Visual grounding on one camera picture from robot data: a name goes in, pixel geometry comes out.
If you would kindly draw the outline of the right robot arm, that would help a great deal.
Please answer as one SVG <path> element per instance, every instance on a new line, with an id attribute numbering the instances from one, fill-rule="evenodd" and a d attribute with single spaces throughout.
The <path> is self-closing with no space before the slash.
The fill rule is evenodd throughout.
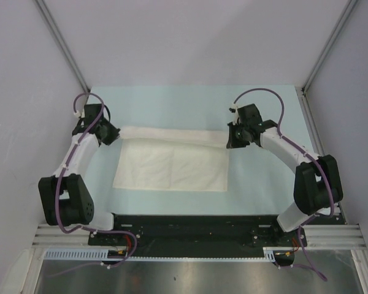
<path id="1" fill-rule="evenodd" d="M 312 217 L 329 209 L 334 215 L 335 204 L 343 199 L 342 183 L 336 159 L 304 149 L 283 135 L 279 123 L 264 121 L 254 104 L 233 105 L 234 114 L 228 123 L 227 149 L 245 148 L 251 144 L 265 149 L 280 159 L 294 173 L 293 203 L 277 217 L 278 226 L 270 231 L 271 240 L 284 246 L 293 238 L 293 230 Z"/>

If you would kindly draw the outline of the white cloth napkin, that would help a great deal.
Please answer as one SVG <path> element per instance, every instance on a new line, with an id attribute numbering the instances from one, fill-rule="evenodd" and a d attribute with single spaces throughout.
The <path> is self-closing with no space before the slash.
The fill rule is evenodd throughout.
<path id="1" fill-rule="evenodd" d="M 226 192 L 228 134 L 215 130 L 124 126 L 113 187 Z"/>

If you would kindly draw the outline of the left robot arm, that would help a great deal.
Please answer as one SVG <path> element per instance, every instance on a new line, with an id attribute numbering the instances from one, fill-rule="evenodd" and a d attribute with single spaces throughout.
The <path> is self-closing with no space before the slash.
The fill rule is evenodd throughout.
<path id="1" fill-rule="evenodd" d="M 120 130 L 104 117 L 108 110 L 102 104 L 84 106 L 61 166 L 52 176 L 41 178 L 38 189 L 48 225 L 57 226 L 60 219 L 63 227 L 83 225 L 102 230 L 102 238 L 115 245 L 122 240 L 123 229 L 113 223 L 112 213 L 94 202 L 84 181 L 98 148 L 119 138 Z"/>

